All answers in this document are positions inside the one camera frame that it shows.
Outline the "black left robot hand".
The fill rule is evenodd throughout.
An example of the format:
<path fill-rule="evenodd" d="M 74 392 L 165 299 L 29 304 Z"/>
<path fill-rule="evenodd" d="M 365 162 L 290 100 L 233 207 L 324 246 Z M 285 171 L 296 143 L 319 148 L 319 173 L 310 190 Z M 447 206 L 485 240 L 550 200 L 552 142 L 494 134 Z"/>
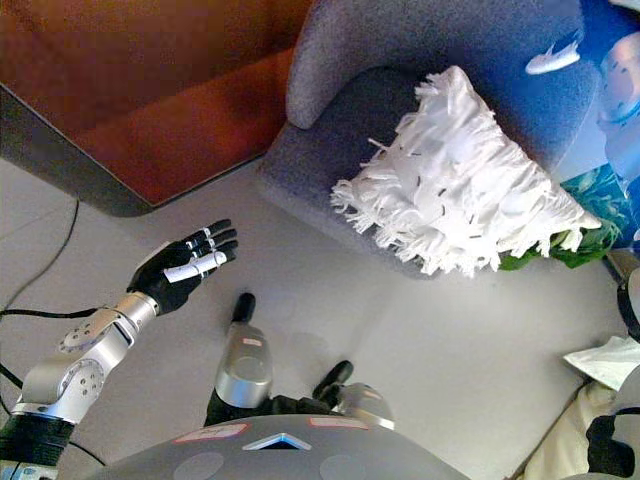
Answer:
<path fill-rule="evenodd" d="M 158 315 L 174 312 L 205 278 L 236 258 L 237 247 L 232 222 L 216 221 L 159 248 L 136 269 L 127 292 L 152 299 Z"/>

